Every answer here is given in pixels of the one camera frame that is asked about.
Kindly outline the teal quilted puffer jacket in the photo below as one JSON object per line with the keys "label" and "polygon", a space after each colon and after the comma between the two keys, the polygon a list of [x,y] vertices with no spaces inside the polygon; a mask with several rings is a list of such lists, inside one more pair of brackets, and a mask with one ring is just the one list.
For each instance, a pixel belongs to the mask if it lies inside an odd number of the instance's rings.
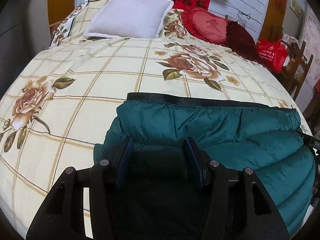
{"label": "teal quilted puffer jacket", "polygon": [[316,178],[314,152],[300,136],[294,108],[231,100],[129,93],[93,159],[116,153],[126,137],[148,155],[164,151],[170,164],[182,161],[191,137],[210,159],[233,170],[253,169],[277,206],[289,235],[301,226]]}

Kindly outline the wooden shelf rack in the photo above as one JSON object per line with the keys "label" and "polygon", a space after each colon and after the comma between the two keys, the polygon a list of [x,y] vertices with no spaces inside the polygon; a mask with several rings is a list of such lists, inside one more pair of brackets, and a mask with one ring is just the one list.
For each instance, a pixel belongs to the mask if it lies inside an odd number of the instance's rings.
{"label": "wooden shelf rack", "polygon": [[301,46],[296,42],[286,42],[284,40],[281,40],[281,42],[289,51],[290,60],[283,66],[279,74],[280,83],[295,101],[311,67],[313,55],[311,54],[308,59],[304,56],[305,41],[302,42]]}

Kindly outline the red shopping bag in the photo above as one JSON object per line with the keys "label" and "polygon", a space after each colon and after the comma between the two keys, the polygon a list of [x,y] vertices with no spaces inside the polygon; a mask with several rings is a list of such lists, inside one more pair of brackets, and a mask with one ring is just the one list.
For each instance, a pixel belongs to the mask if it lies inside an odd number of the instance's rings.
{"label": "red shopping bag", "polygon": [[281,72],[289,55],[287,49],[281,44],[281,39],[270,42],[264,38],[260,40],[258,54],[266,67],[274,74]]}

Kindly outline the floral pink curtain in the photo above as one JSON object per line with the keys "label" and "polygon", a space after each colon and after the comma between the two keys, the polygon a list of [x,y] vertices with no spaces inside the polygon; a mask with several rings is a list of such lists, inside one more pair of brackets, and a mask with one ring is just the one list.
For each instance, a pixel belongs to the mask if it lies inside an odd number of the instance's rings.
{"label": "floral pink curtain", "polygon": [[319,20],[310,5],[306,6],[303,26],[300,32],[299,42],[306,42],[304,56],[307,60],[313,55],[313,60],[306,76],[310,86],[315,86],[319,80]]}

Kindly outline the floral cream bed sheet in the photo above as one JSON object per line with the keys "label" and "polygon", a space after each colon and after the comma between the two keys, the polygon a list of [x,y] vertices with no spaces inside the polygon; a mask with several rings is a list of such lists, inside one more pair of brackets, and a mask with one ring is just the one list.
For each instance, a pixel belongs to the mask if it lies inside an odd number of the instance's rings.
{"label": "floral cream bed sheet", "polygon": [[[294,108],[300,131],[311,131],[288,92],[262,64],[231,48],[186,38],[85,37],[108,0],[86,0],[63,22],[52,46],[38,53],[1,98],[1,239],[27,239],[28,229],[50,189],[68,167],[91,168],[129,93],[252,102]],[[111,206],[112,239],[202,239],[198,202],[182,161],[164,151],[133,152],[125,161]],[[312,221],[308,207],[300,238]],[[84,224],[93,239],[89,190]]]}

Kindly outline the dark red velvet cushion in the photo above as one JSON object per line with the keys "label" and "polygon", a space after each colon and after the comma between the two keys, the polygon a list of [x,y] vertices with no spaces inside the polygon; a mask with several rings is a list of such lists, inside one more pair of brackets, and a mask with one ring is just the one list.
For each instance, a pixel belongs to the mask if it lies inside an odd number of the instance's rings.
{"label": "dark red velvet cushion", "polygon": [[252,36],[237,22],[227,22],[225,43],[244,59],[263,64]]}

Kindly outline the floral patterned pillow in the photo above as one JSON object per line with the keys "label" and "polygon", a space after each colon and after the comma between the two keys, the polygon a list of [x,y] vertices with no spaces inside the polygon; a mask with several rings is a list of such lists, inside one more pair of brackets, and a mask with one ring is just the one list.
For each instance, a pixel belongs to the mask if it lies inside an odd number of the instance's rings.
{"label": "floral patterned pillow", "polygon": [[184,10],[171,9],[165,19],[163,29],[159,33],[161,38],[179,38],[184,39],[188,36],[188,32],[183,25],[181,14]]}

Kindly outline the white square pillow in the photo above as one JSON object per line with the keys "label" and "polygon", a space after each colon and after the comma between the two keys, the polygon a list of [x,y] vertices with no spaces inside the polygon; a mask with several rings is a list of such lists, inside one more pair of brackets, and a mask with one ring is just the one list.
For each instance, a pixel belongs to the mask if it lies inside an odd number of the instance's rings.
{"label": "white square pillow", "polygon": [[171,0],[108,0],[84,31],[85,37],[158,38]]}

